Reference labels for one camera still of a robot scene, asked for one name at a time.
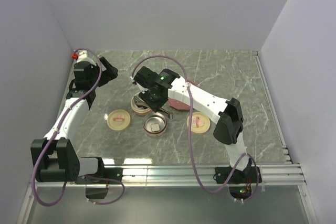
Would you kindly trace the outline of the cream lunch box container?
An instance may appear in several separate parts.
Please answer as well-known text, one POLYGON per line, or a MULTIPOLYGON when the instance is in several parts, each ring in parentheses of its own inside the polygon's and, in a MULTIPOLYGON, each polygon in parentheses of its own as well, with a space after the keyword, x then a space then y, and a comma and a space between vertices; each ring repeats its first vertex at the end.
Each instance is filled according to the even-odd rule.
POLYGON ((147 114, 149 114, 150 112, 152 112, 152 110, 150 108, 147 108, 145 106, 141 106, 141 105, 137 105, 135 103, 135 100, 138 98, 138 95, 134 95, 131 99, 131 109, 135 112, 135 114, 139 115, 139 116, 145 116, 147 114))

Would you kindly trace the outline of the left cream lid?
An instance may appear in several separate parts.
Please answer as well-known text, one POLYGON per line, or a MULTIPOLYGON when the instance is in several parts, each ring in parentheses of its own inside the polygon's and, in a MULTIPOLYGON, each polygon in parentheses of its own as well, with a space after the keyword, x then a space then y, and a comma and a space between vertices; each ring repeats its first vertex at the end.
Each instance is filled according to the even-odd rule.
POLYGON ((107 125, 114 131, 124 131, 130 126, 130 124, 131 116, 126 110, 114 110, 108 115, 107 125))

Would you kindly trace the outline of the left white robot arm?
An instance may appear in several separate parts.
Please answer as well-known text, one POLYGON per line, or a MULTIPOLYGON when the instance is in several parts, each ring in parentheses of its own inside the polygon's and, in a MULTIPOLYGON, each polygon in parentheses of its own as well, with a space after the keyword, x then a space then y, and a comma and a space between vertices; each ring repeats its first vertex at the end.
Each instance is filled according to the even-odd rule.
POLYGON ((38 182, 75 182, 87 175, 92 182, 100 183, 106 177, 102 158, 78 157, 71 141, 91 109, 96 87, 115 79, 118 70, 105 57, 99 63, 78 57, 73 73, 59 118, 44 138, 33 140, 30 146, 33 180, 38 182))

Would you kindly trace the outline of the steel lunch box container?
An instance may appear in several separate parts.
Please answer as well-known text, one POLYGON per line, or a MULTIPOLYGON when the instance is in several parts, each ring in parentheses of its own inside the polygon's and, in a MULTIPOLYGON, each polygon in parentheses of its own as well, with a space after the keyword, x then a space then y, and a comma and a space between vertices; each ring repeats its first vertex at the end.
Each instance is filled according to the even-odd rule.
POLYGON ((167 119, 162 113, 150 112, 143 118, 142 126, 147 135, 158 137, 166 131, 167 119))

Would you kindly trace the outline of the pink polka dot plate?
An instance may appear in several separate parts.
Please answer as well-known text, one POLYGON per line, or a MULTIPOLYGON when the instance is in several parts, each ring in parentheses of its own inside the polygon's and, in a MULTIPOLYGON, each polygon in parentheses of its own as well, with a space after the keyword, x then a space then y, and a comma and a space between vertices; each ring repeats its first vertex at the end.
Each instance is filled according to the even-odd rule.
POLYGON ((171 107, 173 107, 173 108, 175 108, 177 110, 181 110, 181 111, 182 110, 184 111, 184 110, 189 110, 190 109, 190 106, 188 104, 183 103, 183 102, 181 102, 181 101, 179 101, 177 99, 172 98, 171 95, 169 95, 168 104, 169 104, 169 106, 171 106, 171 107))

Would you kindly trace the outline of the aluminium rail frame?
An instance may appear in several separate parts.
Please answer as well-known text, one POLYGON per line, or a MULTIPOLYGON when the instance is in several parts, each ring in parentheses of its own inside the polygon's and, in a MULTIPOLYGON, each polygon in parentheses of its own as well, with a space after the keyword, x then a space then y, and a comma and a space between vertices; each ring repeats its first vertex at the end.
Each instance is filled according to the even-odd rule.
POLYGON ((118 68, 119 76, 97 90, 96 100, 72 144, 80 157, 99 156, 107 168, 122 170, 122 185, 77 185, 66 190, 61 183, 38 183, 45 201, 61 201, 52 207, 37 203, 30 191, 19 223, 317 223, 306 179, 293 163, 270 102, 265 78, 251 50, 101 51, 118 68), (248 201, 234 200, 227 186, 218 194, 217 166, 227 166, 224 145, 211 131, 193 135, 190 162, 187 113, 173 111, 166 132, 150 137, 142 118, 131 111, 137 88, 130 75, 138 62, 154 71, 181 72, 200 88, 222 98, 237 98, 244 115, 243 139, 260 166, 262 182, 248 201), (116 132, 107 126, 116 109, 130 112, 128 129, 116 132))

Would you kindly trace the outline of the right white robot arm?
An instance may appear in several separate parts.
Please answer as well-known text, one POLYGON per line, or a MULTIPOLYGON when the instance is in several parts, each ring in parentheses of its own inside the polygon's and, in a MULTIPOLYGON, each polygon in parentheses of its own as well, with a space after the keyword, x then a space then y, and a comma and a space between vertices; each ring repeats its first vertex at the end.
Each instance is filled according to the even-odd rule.
POLYGON ((133 71, 131 79, 140 89, 140 98, 154 112, 157 112, 168 99, 185 103, 204 115, 216 126, 213 136, 224 144, 229 157, 230 166, 216 170, 221 175, 217 177, 223 183, 226 176, 230 177, 230 184, 260 183, 262 181, 260 169, 253 164, 248 156, 243 140, 243 113, 240 102, 232 98, 212 95, 199 87, 188 84, 178 73, 163 69, 156 73, 143 66, 133 71))

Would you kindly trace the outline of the cream lid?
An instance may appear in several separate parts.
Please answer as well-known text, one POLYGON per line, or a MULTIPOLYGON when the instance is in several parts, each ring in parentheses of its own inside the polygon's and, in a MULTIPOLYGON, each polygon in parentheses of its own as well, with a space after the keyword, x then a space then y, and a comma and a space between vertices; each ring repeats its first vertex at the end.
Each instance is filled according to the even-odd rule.
POLYGON ((206 133, 211 126, 210 119, 201 112, 194 112, 192 114, 191 132, 195 134, 206 133))
POLYGON ((130 126, 130 124, 131 116, 126 110, 114 110, 108 115, 107 125, 114 131, 124 131, 130 126))

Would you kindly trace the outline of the sushi roll red centre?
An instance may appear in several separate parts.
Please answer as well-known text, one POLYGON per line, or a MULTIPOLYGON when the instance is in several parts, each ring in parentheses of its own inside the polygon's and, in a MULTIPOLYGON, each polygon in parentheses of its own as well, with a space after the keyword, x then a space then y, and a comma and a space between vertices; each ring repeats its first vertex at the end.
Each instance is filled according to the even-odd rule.
POLYGON ((159 132, 160 125, 158 123, 153 123, 150 125, 151 132, 159 132))

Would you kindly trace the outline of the metal tongs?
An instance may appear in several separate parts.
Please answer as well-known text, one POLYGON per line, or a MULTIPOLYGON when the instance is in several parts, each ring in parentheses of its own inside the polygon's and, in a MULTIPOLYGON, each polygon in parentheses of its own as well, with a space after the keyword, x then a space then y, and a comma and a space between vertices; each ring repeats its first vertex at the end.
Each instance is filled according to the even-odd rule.
MULTIPOLYGON (((144 107, 144 108, 150 108, 149 105, 146 104, 138 95, 135 95, 133 97, 133 100, 134 100, 135 105, 137 106, 144 107)), ((173 119, 173 113, 167 111, 166 109, 161 108, 161 109, 158 109, 157 112, 164 114, 167 118, 171 120, 173 119)))

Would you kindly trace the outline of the right cream lid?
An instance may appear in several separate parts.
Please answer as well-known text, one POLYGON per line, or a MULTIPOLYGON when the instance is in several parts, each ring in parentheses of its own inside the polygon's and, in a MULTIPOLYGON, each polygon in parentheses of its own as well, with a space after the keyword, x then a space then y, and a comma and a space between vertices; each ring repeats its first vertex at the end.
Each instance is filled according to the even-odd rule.
POLYGON ((206 133, 211 126, 210 119, 201 112, 194 112, 192 114, 191 132, 195 134, 206 133))

